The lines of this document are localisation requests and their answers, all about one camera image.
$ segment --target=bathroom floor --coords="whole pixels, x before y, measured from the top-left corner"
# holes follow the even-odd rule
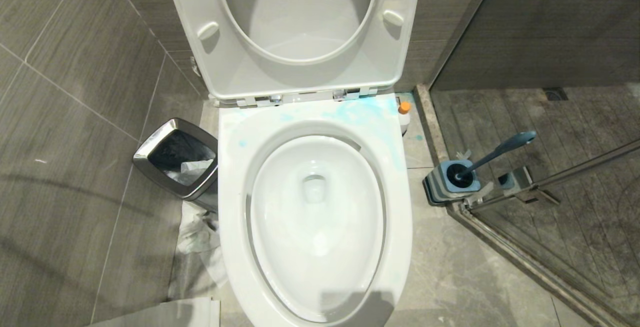
[[[414,102],[410,93],[400,99]],[[588,324],[485,245],[444,208],[429,206],[422,179],[434,163],[418,112],[404,136],[413,209],[411,267],[389,327],[586,327]],[[205,102],[201,127],[218,135],[218,113]],[[229,283],[216,286],[196,254],[176,254],[169,299],[215,297],[222,327],[250,327]]]
[[[526,165],[534,181],[640,139],[640,87],[564,88],[567,100],[542,89],[432,92],[450,156],[471,149],[474,161],[514,133],[536,130],[525,148],[478,170],[495,181]],[[640,323],[640,153],[549,188],[560,204],[501,203],[478,218],[521,245],[565,279]]]

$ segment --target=floor drain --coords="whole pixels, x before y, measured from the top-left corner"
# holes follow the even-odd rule
[[[547,101],[569,101],[567,93],[562,87],[542,88]]]

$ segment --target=toilet brush handle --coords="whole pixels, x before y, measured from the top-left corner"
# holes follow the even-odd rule
[[[462,172],[456,174],[455,179],[460,180],[465,175],[470,174],[471,172],[476,170],[478,167],[486,164],[487,162],[493,160],[494,158],[498,158],[498,156],[501,156],[502,154],[518,149],[519,147],[523,147],[524,145],[530,144],[531,141],[533,141],[536,138],[536,135],[537,135],[536,131],[526,131],[526,132],[521,132],[514,135],[508,140],[505,140],[504,142],[500,143],[500,145],[498,145],[498,147],[496,147],[491,153],[487,154],[476,163],[473,163],[473,165],[471,165],[470,167],[467,167]]]

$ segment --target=gray tile wall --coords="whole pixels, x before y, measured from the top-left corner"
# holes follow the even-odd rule
[[[398,92],[409,92],[417,84],[430,84],[467,26],[481,0],[418,0],[411,44]],[[131,0],[169,55],[178,63],[202,96],[208,92],[192,72],[192,52],[172,0]]]
[[[437,90],[640,81],[640,0],[485,0]]]
[[[161,302],[181,202],[131,156],[202,97],[128,0],[0,0],[0,21],[1,324]]]

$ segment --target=orange bottle cap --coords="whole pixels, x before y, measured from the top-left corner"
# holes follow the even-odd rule
[[[402,103],[400,103],[400,106],[398,107],[398,112],[400,113],[400,115],[406,115],[407,113],[409,113],[410,109],[411,109],[411,103],[402,102]]]

